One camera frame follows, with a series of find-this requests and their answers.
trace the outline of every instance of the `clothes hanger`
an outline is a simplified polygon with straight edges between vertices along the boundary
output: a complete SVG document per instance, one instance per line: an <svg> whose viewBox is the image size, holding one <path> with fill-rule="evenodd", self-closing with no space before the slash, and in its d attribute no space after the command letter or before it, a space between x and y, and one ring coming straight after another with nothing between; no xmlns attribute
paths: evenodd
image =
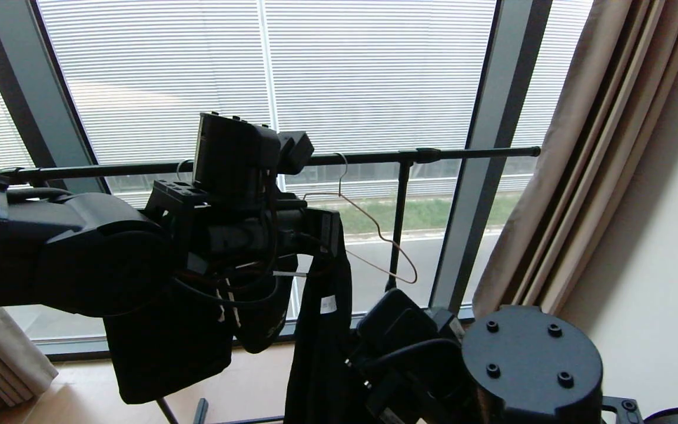
<svg viewBox="0 0 678 424"><path fill-rule="evenodd" d="M373 221L373 223L375 224L376 230L378 232L378 238L382 239L383 241L385 241L387 243L391 243L404 256L404 258L407 260L407 263L409 263L410 266L412 267L412 272L414 273L414 277L412 278L411 281L407 280L404 277L399 276L399 274L395 274L392 271L388 271L387 269L384 269L384 268L366 260L365 258L360 257L360 255L356 254L355 252L352 252L350 249L345 249L346 252L349 253L350 255L352 255L353 257L358 258L359 260L363 261L364 263L367 263L368 265L372 266L373 268L375 268L375 269L377 269L381 272L384 272L384 274L387 274L388 276L394 277L394 279L404 281L407 284L415 284L417 282L417 268L416 268L415 264L412 263L412 260L407 255L407 253L404 252L404 249L401 248L401 246L399 246L399 244L397 244L395 241L385 238L384 235L381 233L381 225L378 223L378 221L374 217L372 217L372 215L369 214L365 209L360 207L360 205L356 204L354 201L352 201L347 196L342 194L342 192L341 192L341 182L342 182L342 179L344 178L344 176L347 175L347 172L350 169L350 162L347 161L347 157L344 156L344 154L342 154L342 153L334 153L334 155L339 155L342 159L344 159L344 174L342 174L341 177L339 177L339 190L336 193L305 193L302 196L302 199L305 200L305 198L307 198L307 196L339 196L340 198L344 199L347 203L349 203L353 207L355 207L355 209L359 210L360 212L363 212L363 214L366 217L370 218L370 220Z"/></svg>

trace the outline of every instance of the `curtain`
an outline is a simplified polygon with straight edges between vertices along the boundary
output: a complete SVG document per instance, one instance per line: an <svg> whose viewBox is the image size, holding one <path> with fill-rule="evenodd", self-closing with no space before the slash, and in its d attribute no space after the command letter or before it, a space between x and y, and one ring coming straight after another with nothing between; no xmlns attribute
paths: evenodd
<svg viewBox="0 0 678 424"><path fill-rule="evenodd" d="M56 376L54 365L0 308L0 408L40 395Z"/></svg>
<svg viewBox="0 0 678 424"><path fill-rule="evenodd" d="M556 313L632 177L678 71L678 0L596 0L536 172L474 295Z"/></svg>

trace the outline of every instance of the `floor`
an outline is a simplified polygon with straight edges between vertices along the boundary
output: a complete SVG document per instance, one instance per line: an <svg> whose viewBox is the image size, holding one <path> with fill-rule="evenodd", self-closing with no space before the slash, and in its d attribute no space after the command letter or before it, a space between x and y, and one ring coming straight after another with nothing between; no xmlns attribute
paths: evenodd
<svg viewBox="0 0 678 424"><path fill-rule="evenodd" d="M192 422L197 402L207 398L206 422L277 416L284 413L292 344L277 344L257 355L237 349L226 370L167 396L180 424ZM165 424L156 403L125 405L119 397L111 362L56 364L59 376L40 398L0 410L0 424Z"/></svg>

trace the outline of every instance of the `screw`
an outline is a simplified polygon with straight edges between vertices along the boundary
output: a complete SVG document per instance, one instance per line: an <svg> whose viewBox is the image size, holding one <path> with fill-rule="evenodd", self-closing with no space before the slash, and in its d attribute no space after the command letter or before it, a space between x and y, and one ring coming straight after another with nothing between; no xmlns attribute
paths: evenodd
<svg viewBox="0 0 678 424"><path fill-rule="evenodd" d="M621 403L621 405L622 407L624 407L625 410L628 410L630 412L633 412L634 410L637 409L637 405L635 405L634 402L632 402L632 400L624 400Z"/></svg>
<svg viewBox="0 0 678 424"><path fill-rule="evenodd" d="M491 378L497 379L499 376L501 376L501 370L496 364L488 364L488 366L485 367L485 371Z"/></svg>
<svg viewBox="0 0 678 424"><path fill-rule="evenodd" d="M567 373L567 371L561 371L557 378L559 380L559 385L565 389L571 389L574 386L574 378L572 374Z"/></svg>
<svg viewBox="0 0 678 424"><path fill-rule="evenodd" d="M549 334L552 337L560 337L561 336L561 327L559 327L556 324L549 325Z"/></svg>

